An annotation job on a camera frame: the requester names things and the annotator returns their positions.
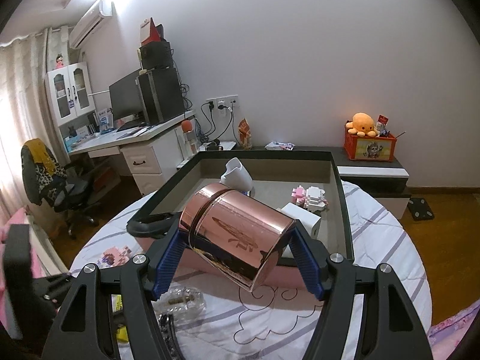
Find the computer tower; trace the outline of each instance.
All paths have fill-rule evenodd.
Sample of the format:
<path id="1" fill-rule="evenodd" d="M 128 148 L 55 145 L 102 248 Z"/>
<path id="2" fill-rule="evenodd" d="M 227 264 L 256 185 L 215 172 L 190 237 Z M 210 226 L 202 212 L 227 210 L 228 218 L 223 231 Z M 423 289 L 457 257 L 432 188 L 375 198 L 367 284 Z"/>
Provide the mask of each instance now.
<path id="1" fill-rule="evenodd" d="M 153 69 L 137 78 L 143 115 L 150 125 L 165 123 L 185 112 L 177 71 Z"/>

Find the metal screw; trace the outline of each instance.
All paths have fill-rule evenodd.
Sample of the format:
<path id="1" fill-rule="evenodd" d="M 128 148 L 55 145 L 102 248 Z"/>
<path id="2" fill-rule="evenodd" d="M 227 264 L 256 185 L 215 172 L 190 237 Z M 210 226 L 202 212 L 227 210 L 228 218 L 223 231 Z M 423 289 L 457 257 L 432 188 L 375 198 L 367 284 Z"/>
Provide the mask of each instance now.
<path id="1" fill-rule="evenodd" d="M 333 253 L 330 255 L 330 259 L 334 263 L 341 263 L 343 261 L 343 256 L 340 253 Z"/>
<path id="2" fill-rule="evenodd" d="M 86 274 L 90 274 L 95 270 L 95 264 L 87 264 L 86 266 L 83 267 L 83 271 Z"/>
<path id="3" fill-rule="evenodd" d="M 380 264 L 380 270 L 384 274 L 389 274 L 390 272 L 392 272 L 392 267 L 384 263 L 384 264 Z"/>
<path id="4" fill-rule="evenodd" d="M 147 260 L 147 257 L 144 254 L 138 254 L 133 257 L 134 264 L 143 264 Z"/>

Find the blue gripper pad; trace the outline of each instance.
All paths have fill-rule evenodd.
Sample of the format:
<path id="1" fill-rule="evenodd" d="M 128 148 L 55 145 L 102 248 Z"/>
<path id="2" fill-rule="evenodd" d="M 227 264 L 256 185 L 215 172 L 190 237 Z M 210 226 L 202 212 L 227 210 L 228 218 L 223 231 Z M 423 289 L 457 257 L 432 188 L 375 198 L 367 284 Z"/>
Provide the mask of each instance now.
<path id="1" fill-rule="evenodd" d="M 315 295 L 318 300 L 323 300 L 320 267 L 297 228 L 292 232 L 289 246 L 308 292 Z"/>
<path id="2" fill-rule="evenodd" d="M 157 299 L 168 291 L 186 246 L 187 244 L 181 239 L 180 232 L 177 230 L 157 265 L 157 277 L 153 288 Z"/>

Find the yellow cloth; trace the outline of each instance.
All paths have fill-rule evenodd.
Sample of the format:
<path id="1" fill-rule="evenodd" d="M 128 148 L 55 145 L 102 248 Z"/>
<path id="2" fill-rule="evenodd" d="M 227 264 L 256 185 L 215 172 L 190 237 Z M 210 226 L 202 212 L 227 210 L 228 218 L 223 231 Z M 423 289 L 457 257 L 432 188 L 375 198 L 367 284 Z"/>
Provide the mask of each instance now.
<path id="1" fill-rule="evenodd" d="M 28 140 L 25 142 L 25 146 L 30 150 L 34 163 L 43 164 L 50 176 L 55 173 L 55 163 L 47 153 L 47 148 L 41 139 L 35 138 Z"/>

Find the white desk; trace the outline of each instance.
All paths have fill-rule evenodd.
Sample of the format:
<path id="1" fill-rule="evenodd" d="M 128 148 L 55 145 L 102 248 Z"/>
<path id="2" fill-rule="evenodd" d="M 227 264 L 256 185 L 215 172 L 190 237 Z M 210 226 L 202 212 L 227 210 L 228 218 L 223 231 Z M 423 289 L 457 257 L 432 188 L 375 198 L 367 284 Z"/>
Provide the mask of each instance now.
<path id="1" fill-rule="evenodd" d="M 133 129 L 98 135 L 79 144 L 69 155 L 88 152 L 90 158 L 95 158 L 121 153 L 140 193 L 148 195 L 165 184 L 183 161 L 178 138 L 183 134 L 180 123 L 194 115 L 195 111 L 188 111 L 149 130 L 143 128 L 130 137 L 120 138 Z"/>
<path id="2" fill-rule="evenodd" d="M 187 119 L 194 115 L 195 115 L 195 111 L 187 111 L 185 113 L 185 117 Z M 102 157 L 106 155 L 119 154 L 120 146 L 128 145 L 130 143 L 145 142 L 147 140 L 150 140 L 155 136 L 161 134 L 165 130 L 168 130 L 169 128 L 175 126 L 178 123 L 181 123 L 181 121 L 183 121 L 185 117 L 183 116 L 183 114 L 181 114 L 180 116 L 174 117 L 173 119 L 165 123 L 159 124 L 158 126 L 155 126 L 144 133 L 139 131 L 138 133 L 136 133 L 135 135 L 132 135 L 131 137 L 118 139 L 122 135 L 125 135 L 126 133 L 128 133 L 133 129 L 124 130 L 121 132 L 112 131 L 103 135 L 98 135 L 97 137 L 78 145 L 74 150 L 69 152 L 69 155 L 71 156 L 75 154 L 88 152 L 89 156 L 93 158 L 93 157 Z M 100 151 L 98 153 L 94 153 L 97 150 L 111 149 L 111 148 L 117 148 L 117 149 L 104 151 L 105 154 L 102 154 L 102 152 Z"/>

